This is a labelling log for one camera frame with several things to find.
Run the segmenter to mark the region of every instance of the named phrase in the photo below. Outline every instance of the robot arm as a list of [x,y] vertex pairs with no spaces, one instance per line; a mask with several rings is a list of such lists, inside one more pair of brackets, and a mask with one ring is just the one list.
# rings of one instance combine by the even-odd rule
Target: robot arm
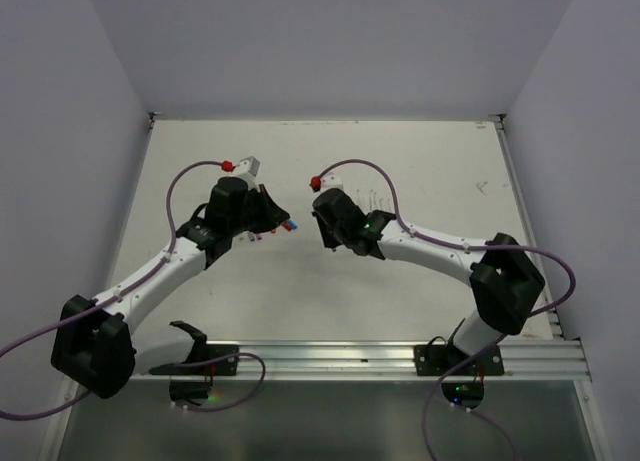
[[[93,299],[75,296],[69,300],[61,320],[116,299],[77,323],[58,329],[51,356],[53,366],[101,398],[109,398],[134,373],[169,363],[208,359],[203,359],[207,355],[203,349],[206,336],[186,323],[173,322],[153,339],[138,339],[134,333],[173,291],[229,251],[235,236],[245,231],[264,233],[289,219],[265,187],[256,183],[259,165],[257,159],[247,158],[235,167],[229,166],[231,175],[218,180],[209,202],[176,231],[174,243]],[[149,277],[157,266],[162,268]],[[132,285],[137,287],[121,294]]]
[[344,245],[359,256],[406,261],[446,274],[469,286],[477,309],[458,327],[449,342],[451,363],[471,356],[501,334],[518,334],[531,313],[545,281],[522,252],[470,251],[442,247],[415,237],[419,232],[456,245],[517,244],[505,234],[492,240],[460,238],[413,224],[405,231],[393,213],[365,214],[342,190],[333,173],[317,186],[313,202],[325,247]]

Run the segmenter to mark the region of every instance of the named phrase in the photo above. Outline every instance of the red cable tip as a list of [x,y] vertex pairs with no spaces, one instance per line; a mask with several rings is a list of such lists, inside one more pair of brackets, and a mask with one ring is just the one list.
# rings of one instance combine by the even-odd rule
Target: red cable tip
[[231,161],[223,161],[222,162],[222,170],[226,173],[230,173],[235,169],[235,166]]
[[309,186],[311,186],[311,189],[314,193],[320,191],[320,188],[322,187],[322,180],[320,179],[320,176],[314,176],[313,178],[311,178],[311,183],[309,183]]

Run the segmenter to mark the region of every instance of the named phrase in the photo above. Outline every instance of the red connector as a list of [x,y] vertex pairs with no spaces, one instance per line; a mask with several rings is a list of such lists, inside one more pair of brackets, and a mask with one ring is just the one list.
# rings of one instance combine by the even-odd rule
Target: red connector
[[309,183],[309,186],[311,186],[311,189],[314,193],[320,191],[320,188],[322,187],[322,180],[320,179],[320,176],[314,176],[313,178],[311,178],[311,183]]
[[222,170],[226,173],[230,173],[231,171],[233,171],[236,167],[233,165],[233,163],[231,161],[223,161],[222,162]]

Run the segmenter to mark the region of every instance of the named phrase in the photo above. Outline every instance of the gray wall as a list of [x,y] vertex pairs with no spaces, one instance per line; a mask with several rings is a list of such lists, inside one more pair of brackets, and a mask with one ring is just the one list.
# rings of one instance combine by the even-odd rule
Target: gray wall
[[640,456],[639,41],[640,0],[573,0],[507,117],[538,242],[578,275],[561,319],[584,341],[616,460]]
[[[89,0],[0,0],[0,345],[105,282],[146,114]],[[52,406],[52,336],[1,361],[0,406]],[[35,459],[47,421],[0,420],[0,457]]]
[[170,115],[506,112],[569,0],[92,0]]

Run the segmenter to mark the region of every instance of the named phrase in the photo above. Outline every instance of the whiteboard surface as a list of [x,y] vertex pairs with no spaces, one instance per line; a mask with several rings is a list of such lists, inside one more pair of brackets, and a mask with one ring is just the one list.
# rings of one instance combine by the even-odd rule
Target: whiteboard surface
[[[259,182],[299,228],[237,238],[209,270],[181,286],[138,330],[174,320],[210,339],[428,340],[448,337],[474,309],[471,290],[401,262],[324,249],[311,217],[312,175],[351,157],[380,164],[394,180],[407,221],[450,234],[525,234],[492,123],[413,121],[157,121],[114,270],[123,279],[168,240],[166,189],[196,161],[260,160]],[[387,209],[388,188],[364,166],[339,168],[365,210]],[[197,168],[176,187],[176,223],[208,201],[221,171]],[[551,339],[546,316],[521,336]]]

